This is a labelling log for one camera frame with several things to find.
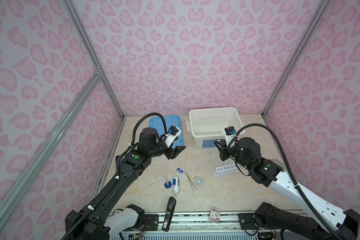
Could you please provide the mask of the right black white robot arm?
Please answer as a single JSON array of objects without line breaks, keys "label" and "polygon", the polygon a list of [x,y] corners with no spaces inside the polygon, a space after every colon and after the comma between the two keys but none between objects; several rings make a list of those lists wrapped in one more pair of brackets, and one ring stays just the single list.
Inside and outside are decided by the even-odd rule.
[{"label": "right black white robot arm", "polygon": [[261,156],[261,147],[252,138],[242,138],[235,147],[225,140],[214,142],[222,161],[233,160],[248,170],[258,184],[269,187],[301,208],[307,217],[261,203],[253,215],[259,228],[289,230],[310,240],[355,240],[360,230],[360,214],[343,210],[322,199],[301,184],[293,181],[289,173],[275,162]]}]

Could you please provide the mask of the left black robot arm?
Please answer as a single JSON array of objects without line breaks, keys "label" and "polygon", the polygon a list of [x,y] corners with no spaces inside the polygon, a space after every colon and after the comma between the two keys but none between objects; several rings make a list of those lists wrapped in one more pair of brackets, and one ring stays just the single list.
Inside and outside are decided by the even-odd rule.
[{"label": "left black robot arm", "polygon": [[131,142],[117,159],[117,172],[105,187],[79,212],[71,211],[66,219],[64,240],[109,240],[124,230],[143,231],[145,211],[133,204],[111,216],[113,207],[128,187],[161,155],[175,159],[184,146],[173,147],[182,131],[171,126],[163,135],[154,128],[144,128],[137,143]]}]

